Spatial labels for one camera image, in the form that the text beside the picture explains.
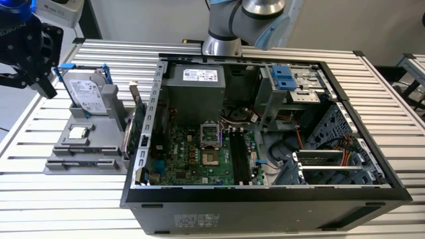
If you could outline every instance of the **power supply label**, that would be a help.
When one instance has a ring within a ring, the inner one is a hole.
[[[80,107],[90,114],[105,114],[106,108],[94,82],[69,80]]]
[[[183,81],[209,81],[217,82],[217,70],[185,69]]]
[[[219,214],[174,214],[175,228],[215,228]]]

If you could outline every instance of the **slotted aluminum surface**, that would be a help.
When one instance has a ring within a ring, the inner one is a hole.
[[[157,54],[198,54],[195,44],[122,43],[86,40],[68,61],[106,63],[131,105],[126,84],[138,81],[147,99]],[[245,57],[325,61],[374,140],[413,196],[413,202],[349,232],[323,238],[425,238],[425,130],[367,60],[349,51],[243,48]],[[129,210],[118,208],[125,176],[42,175],[44,163],[69,118],[70,100],[61,84],[53,100],[36,97],[0,144],[0,235],[5,238],[134,238],[143,236]],[[313,238],[317,234],[202,235],[199,238]]]

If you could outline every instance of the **blue plastic latch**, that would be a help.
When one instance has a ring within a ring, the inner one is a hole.
[[[62,63],[62,64],[58,65],[58,67],[61,69],[74,69],[76,68],[73,63]]]
[[[258,163],[258,164],[266,164],[266,160],[254,159],[253,161],[254,163]]]
[[[279,90],[297,89],[297,83],[291,77],[287,66],[271,66],[271,77],[277,83],[275,88]]]

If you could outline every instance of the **computer chip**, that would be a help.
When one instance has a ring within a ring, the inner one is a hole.
[[[186,178],[186,172],[175,172],[175,178],[178,179]]]
[[[218,165],[218,151],[202,150],[202,165]]]

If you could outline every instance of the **red wire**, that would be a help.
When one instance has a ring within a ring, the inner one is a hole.
[[[295,133],[297,133],[297,139],[298,139],[298,146],[299,146],[299,149],[303,149],[302,141],[301,141],[301,136],[299,136],[299,132],[298,132],[298,121],[295,121],[294,131],[295,131]]]

